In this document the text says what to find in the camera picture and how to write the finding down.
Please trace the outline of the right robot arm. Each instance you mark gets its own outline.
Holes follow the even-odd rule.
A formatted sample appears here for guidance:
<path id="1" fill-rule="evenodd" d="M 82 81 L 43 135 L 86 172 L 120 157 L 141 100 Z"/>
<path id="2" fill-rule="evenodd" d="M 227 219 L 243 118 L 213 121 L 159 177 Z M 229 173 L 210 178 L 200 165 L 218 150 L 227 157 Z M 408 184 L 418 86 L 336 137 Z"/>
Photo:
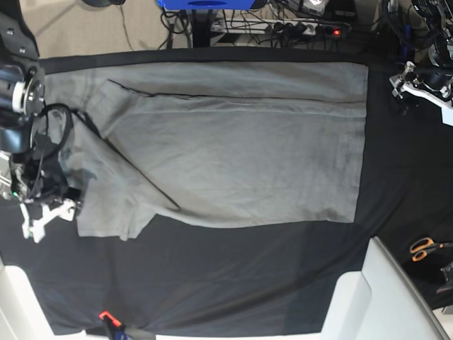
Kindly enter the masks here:
<path id="1" fill-rule="evenodd" d="M 46 104 L 39 59 L 19 1 L 2 1 L 1 197 L 17 202 L 23 236 L 36 243 L 54 219 L 73 220 L 81 202 L 58 161 L 72 113 L 64 104 Z"/>

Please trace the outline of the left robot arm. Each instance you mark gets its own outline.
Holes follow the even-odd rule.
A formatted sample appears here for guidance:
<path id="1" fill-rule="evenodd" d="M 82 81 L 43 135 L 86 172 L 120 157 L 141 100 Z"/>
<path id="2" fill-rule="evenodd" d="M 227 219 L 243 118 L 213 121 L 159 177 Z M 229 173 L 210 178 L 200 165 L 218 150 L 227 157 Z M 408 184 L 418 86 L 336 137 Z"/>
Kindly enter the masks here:
<path id="1" fill-rule="evenodd" d="M 381 2 L 381 14 L 399 42 L 412 50 L 427 50 L 427 58 L 416 64 L 406 61 L 400 73 L 389 78 L 392 96 L 408 110 L 408 99 L 421 98 L 440 108 L 442 123 L 452 125 L 452 2 L 412 1 L 428 34 L 411 42 L 390 14 L 390 2 Z"/>

